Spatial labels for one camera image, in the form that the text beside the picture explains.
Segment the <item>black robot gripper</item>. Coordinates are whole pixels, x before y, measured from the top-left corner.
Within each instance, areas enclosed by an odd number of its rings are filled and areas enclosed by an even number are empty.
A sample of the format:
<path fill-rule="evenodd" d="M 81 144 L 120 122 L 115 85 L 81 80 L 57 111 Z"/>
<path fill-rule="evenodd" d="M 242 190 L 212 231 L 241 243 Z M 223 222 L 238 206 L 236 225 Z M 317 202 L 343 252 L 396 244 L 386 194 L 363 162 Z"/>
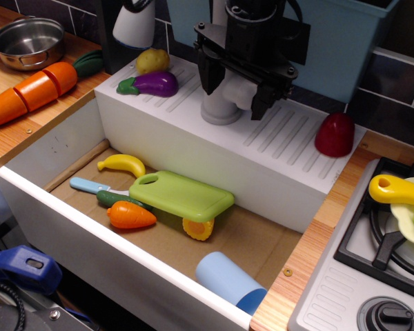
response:
<path fill-rule="evenodd" d="M 251 119 L 261 120 L 276 101 L 285 99 L 297 69 L 288 52 L 304 53 L 301 39 L 308 34 L 297 1 L 225 1 L 228 15 L 225 59 L 210 48 L 198 52 L 198 71 L 206 94 L 225 77 L 225 68 L 257 86 Z"/>

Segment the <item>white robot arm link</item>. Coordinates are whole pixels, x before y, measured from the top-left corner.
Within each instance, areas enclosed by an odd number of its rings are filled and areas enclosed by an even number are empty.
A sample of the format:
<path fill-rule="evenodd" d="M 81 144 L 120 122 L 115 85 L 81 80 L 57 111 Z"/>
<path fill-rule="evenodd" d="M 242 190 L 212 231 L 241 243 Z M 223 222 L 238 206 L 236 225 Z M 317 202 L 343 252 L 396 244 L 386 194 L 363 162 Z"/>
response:
<path fill-rule="evenodd" d="M 128 48 L 150 48 L 155 35 L 155 2 L 122 1 L 112 35 Z"/>

